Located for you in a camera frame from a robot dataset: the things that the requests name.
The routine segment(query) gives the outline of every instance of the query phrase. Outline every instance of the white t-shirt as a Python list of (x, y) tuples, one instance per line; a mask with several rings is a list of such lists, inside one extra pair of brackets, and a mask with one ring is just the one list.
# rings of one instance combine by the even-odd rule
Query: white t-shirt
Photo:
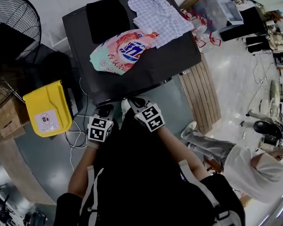
[(261, 202), (273, 202), (283, 194), (283, 163), (264, 153), (257, 169), (250, 165), (256, 156), (245, 146), (235, 145), (226, 158), (224, 176), (236, 190)]

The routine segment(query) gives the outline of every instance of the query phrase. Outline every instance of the checkered cloth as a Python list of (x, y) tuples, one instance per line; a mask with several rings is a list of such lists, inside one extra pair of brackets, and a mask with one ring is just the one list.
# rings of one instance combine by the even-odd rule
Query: checkered cloth
[(129, 0), (128, 5), (137, 13), (133, 19), (137, 27), (159, 33), (151, 48), (160, 48), (194, 28), (166, 0)]

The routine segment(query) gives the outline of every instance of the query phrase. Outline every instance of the cardboard box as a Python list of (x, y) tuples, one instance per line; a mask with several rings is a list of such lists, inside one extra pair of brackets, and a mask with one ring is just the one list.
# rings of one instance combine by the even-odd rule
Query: cardboard box
[(0, 142), (22, 135), (25, 132), (23, 126), (28, 121), (25, 104), (13, 96), (0, 108)]

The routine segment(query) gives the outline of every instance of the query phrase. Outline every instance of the pink detergent pouch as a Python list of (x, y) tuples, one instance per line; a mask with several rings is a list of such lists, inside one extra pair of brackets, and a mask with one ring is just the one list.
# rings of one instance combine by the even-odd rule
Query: pink detergent pouch
[(157, 36), (151, 29), (123, 32), (100, 44), (90, 54), (90, 62), (97, 71), (122, 75), (133, 67)]

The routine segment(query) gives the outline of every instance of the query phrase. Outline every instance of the yellow box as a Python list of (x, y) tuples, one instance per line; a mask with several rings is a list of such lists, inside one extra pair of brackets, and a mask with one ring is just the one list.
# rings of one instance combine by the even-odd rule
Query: yellow box
[(54, 136), (69, 130), (72, 116), (65, 98), (62, 81), (56, 81), (23, 96), (35, 133)]

